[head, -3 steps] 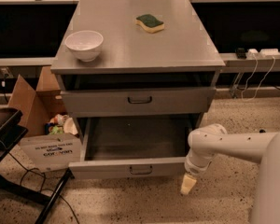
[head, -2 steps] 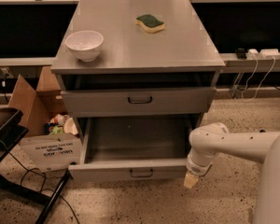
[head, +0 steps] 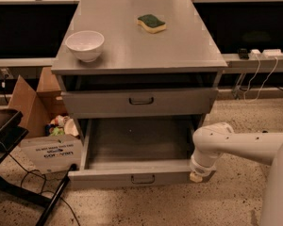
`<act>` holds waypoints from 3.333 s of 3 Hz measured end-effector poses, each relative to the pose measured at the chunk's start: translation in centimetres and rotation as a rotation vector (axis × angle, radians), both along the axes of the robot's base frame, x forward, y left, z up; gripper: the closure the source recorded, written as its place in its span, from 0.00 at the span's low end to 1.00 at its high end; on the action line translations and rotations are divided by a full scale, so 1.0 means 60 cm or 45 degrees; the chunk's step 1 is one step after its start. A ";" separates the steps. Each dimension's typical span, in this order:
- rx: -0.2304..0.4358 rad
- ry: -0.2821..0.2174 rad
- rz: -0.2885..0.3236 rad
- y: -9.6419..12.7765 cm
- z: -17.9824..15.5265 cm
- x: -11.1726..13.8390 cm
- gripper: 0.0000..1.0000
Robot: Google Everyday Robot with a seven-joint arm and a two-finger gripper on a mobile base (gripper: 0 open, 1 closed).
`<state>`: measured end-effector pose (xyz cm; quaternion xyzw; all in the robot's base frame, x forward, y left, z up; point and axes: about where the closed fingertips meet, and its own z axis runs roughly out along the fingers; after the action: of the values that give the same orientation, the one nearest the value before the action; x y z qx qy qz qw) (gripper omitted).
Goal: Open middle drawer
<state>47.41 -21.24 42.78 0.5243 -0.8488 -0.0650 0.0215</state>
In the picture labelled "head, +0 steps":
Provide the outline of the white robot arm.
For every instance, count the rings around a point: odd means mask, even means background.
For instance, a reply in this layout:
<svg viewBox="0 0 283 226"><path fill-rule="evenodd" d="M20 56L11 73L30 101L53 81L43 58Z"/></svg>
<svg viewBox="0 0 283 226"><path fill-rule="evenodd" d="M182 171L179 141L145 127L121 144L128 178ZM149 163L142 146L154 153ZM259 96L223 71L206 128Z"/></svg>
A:
<svg viewBox="0 0 283 226"><path fill-rule="evenodd" d="M260 226L283 226L283 133L236 133L225 123L197 129L193 135L190 179L196 183L215 170L224 153L253 160L270 167Z"/></svg>

